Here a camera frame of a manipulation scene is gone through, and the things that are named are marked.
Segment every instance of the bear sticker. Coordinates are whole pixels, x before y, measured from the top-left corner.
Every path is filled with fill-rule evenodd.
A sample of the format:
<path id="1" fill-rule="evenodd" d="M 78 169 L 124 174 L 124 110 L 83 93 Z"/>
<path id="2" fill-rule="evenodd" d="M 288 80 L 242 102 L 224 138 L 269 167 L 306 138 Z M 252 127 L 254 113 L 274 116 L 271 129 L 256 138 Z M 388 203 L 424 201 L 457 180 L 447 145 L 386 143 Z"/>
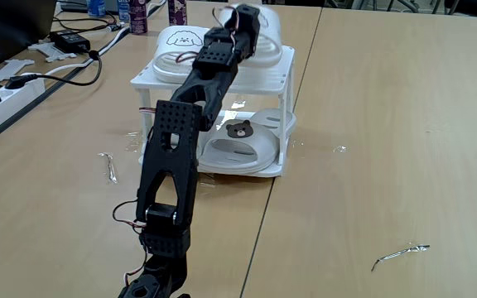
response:
<path id="1" fill-rule="evenodd" d="M 244 138 L 253 135 L 253 127 L 249 120 L 244 120 L 243 123 L 228 124 L 225 126 L 228 130 L 228 136 L 231 138 Z"/>
<path id="2" fill-rule="evenodd" d="M 176 31 L 166 40 L 167 45 L 174 46 L 202 46 L 202 39 L 193 31 Z"/>

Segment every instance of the power strip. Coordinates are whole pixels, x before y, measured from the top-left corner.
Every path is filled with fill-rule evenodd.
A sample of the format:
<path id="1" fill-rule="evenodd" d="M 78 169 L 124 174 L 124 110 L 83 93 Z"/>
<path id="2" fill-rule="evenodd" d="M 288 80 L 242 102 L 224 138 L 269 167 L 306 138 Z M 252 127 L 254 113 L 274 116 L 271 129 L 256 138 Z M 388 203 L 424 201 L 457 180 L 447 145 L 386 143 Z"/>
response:
<path id="1" fill-rule="evenodd" d="M 44 79 L 34 79 L 20 89 L 0 88 L 0 125 L 46 91 Z"/>

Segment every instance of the bottle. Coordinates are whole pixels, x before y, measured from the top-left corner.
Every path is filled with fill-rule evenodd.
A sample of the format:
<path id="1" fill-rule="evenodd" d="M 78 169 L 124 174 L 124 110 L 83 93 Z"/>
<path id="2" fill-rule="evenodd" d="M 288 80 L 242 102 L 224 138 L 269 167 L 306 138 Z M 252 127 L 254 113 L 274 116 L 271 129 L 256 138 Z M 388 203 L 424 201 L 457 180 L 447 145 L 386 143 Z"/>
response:
<path id="1" fill-rule="evenodd" d="M 130 0 L 130 30 L 132 34 L 147 33 L 147 1 Z"/>
<path id="2" fill-rule="evenodd" d="M 104 0 L 86 0 L 88 3 L 88 15 L 90 17 L 104 17 L 106 8 L 104 7 Z"/>
<path id="3" fill-rule="evenodd" d="M 120 21 L 130 21 L 130 3 L 129 0 L 117 0 L 117 9 L 119 10 Z"/>
<path id="4" fill-rule="evenodd" d="M 169 2 L 169 25 L 187 25 L 186 0 L 168 0 Z"/>

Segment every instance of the black cable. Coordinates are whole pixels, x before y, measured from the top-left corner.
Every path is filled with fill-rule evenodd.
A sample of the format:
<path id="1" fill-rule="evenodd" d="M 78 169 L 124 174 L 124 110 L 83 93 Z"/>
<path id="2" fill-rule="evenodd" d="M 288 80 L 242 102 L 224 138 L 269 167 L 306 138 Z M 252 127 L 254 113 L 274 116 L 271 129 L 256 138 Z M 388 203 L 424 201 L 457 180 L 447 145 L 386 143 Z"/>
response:
<path id="1" fill-rule="evenodd" d="M 455 9 L 457 8 L 457 5 L 460 3 L 460 0 L 455 0 L 454 4 L 452 4 L 452 7 L 450 8 L 450 11 L 448 12 L 449 15 L 453 15 L 455 13 Z"/>
<path id="2" fill-rule="evenodd" d="M 119 222 L 119 223 L 124 223 L 124 221 L 122 221 L 121 219 L 118 219 L 117 216 L 115 216 L 115 213 L 117 212 L 117 209 L 123 207 L 125 204 L 136 203 L 136 202 L 137 202 L 137 199 L 131 200 L 131 201 L 125 201 L 125 202 L 122 202 L 121 204 L 118 204 L 117 206 L 115 206 L 115 208 L 113 208 L 113 211 L 112 211 L 113 220 L 115 220 L 116 222 Z"/>
<path id="3" fill-rule="evenodd" d="M 332 6 L 332 8 L 340 8 L 334 0 L 327 0 L 327 3 Z"/>
<path id="4" fill-rule="evenodd" d="M 67 84 L 72 84 L 72 85 L 75 85 L 75 86 L 89 86 L 89 85 L 95 83 L 97 81 L 97 79 L 99 79 L 100 73 L 102 72 L 102 69 L 103 69 L 103 61 L 100 59 L 100 55 L 96 50 L 90 50 L 90 51 L 88 51 L 88 54 L 89 54 L 89 58 L 99 62 L 99 68 L 97 69 L 97 74 L 89 82 L 85 82 L 85 83 L 74 82 L 72 80 L 63 79 L 63 78 L 55 77 L 53 75 L 48 75 L 48 74 L 25 74 L 25 75 L 18 75 L 18 76 L 11 77 L 8 80 L 7 84 L 5 85 L 5 88 L 7 88 L 7 89 L 20 89 L 21 87 L 23 87 L 25 85 L 26 82 L 30 82 L 30 81 L 32 81 L 34 79 L 38 79 L 38 78 L 54 79 L 54 80 L 57 80 L 57 81 L 60 81 L 60 82 L 63 82 L 63 83 L 67 83 Z"/>
<path id="5" fill-rule="evenodd" d="M 431 12 L 431 14 L 436 14 L 437 10 L 439 9 L 439 5 L 441 4 L 441 0 L 436 1 L 436 5 L 434 6 L 434 10 Z"/>
<path id="6" fill-rule="evenodd" d="M 398 0 L 398 1 L 405 7 L 408 7 L 413 13 L 419 13 L 419 9 L 415 5 L 407 2 L 406 0 Z"/>
<path id="7" fill-rule="evenodd" d="M 393 7 L 393 3 L 394 3 L 394 2 L 395 2 L 395 0 L 391 0 L 391 1 L 389 2 L 387 12 L 391 12 L 391 8 Z"/>
<path id="8" fill-rule="evenodd" d="M 68 3 L 68 4 L 76 4 L 76 5 L 87 7 L 86 4 L 78 3 L 78 2 L 72 2 L 72 1 L 58 1 L 58 2 Z M 97 18 L 97 17 L 74 18 L 74 19 L 59 19 L 58 17 L 53 17 L 53 22 L 59 22 L 60 25 L 64 29 L 72 30 L 75 33 L 83 33 L 83 32 L 88 32 L 88 31 L 98 31 L 98 30 L 103 30 L 103 29 L 107 28 L 108 26 L 117 26 L 117 19 L 115 18 L 115 16 L 109 11 L 106 11 L 106 14 L 108 14 L 108 16 L 110 16 L 112 18 L 111 22 L 108 22 L 106 20 L 103 20 L 103 19 Z M 82 28 L 72 28 L 72 27 L 69 27 L 69 26 L 67 26 L 63 23 L 63 22 L 78 22 L 78 21 L 102 22 L 102 23 L 104 23 L 104 25 L 82 29 Z"/>
<path id="9" fill-rule="evenodd" d="M 147 15 L 147 18 L 149 18 L 151 15 L 153 15 L 154 13 L 156 13 L 160 8 L 162 8 L 163 5 L 158 5 L 158 6 L 155 6 L 155 7 L 152 7 L 150 8 L 150 10 L 148 11 L 148 15 Z"/>
<path id="10" fill-rule="evenodd" d="M 136 233 L 137 235 L 141 235 L 141 232 L 138 232 L 138 231 L 136 230 L 136 227 L 132 227 L 132 230 L 133 230 L 133 232 Z"/>
<path id="11" fill-rule="evenodd" d="M 97 79 L 99 79 L 100 73 L 103 69 L 103 61 L 100 59 L 100 56 L 97 56 L 97 57 L 98 57 L 97 61 L 99 62 L 99 68 L 97 69 L 97 74 L 95 75 L 95 77 L 92 80 L 90 80 L 89 82 L 85 82 L 85 83 L 74 82 L 74 81 L 71 81 L 71 80 L 68 80 L 68 79 L 62 79 L 62 78 L 55 77 L 55 76 L 48 75 L 48 74 L 38 74 L 36 77 L 37 78 L 44 78 L 44 79 L 54 79 L 54 80 L 64 82 L 64 83 L 67 83 L 67 84 L 72 84 L 72 85 L 75 85 L 75 86 L 90 86 L 91 84 L 95 83 L 97 81 Z"/>
<path id="12" fill-rule="evenodd" d="M 83 4 L 83 3 L 80 3 L 80 2 L 74 2 L 74 1 L 57 1 L 59 3 L 66 3 L 66 4 L 74 4 L 74 5 L 80 5 L 80 6 L 83 6 L 83 7 L 87 7 L 88 5 L 87 4 Z M 117 19 L 115 18 L 115 16 L 109 12 L 109 11 L 106 11 L 106 14 L 111 16 L 111 18 L 113 19 L 113 23 L 110 23 L 110 25 L 115 25 L 117 24 Z"/>

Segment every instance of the white shelf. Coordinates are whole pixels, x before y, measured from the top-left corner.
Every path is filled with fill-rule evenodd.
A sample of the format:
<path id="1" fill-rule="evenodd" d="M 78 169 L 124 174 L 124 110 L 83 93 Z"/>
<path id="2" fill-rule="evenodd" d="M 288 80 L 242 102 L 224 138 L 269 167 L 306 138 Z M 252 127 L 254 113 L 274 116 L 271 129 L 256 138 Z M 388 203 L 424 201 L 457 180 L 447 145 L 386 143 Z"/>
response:
<path id="1" fill-rule="evenodd" d="M 287 131 L 287 114 L 292 112 L 294 102 L 293 92 L 293 63 L 295 50 L 290 46 L 282 47 L 282 58 L 279 63 L 272 67 L 254 68 L 254 67 L 239 67 L 237 77 L 234 83 L 229 87 L 228 93 L 232 94 L 259 94 L 259 95 L 273 95 L 279 98 L 279 111 L 281 126 L 278 132 L 279 136 L 284 136 L 279 140 L 279 155 L 275 161 L 264 170 L 255 173 L 246 173 L 243 175 L 256 177 L 275 177 L 282 175 L 287 157 L 287 146 L 290 133 Z M 135 77 L 130 83 L 139 93 L 142 107 L 153 107 L 155 102 L 152 102 L 150 90 L 151 89 L 178 89 L 180 83 L 167 83 L 159 80 L 153 69 L 153 61 Z M 254 112 L 238 112 L 238 111 L 220 111 L 219 116 L 215 121 L 216 128 L 230 119 L 246 120 L 253 116 Z M 142 130 L 143 135 L 147 136 L 150 128 L 153 125 L 153 118 L 149 114 L 142 115 Z M 139 163 L 142 163 L 142 156 L 139 158 Z"/>

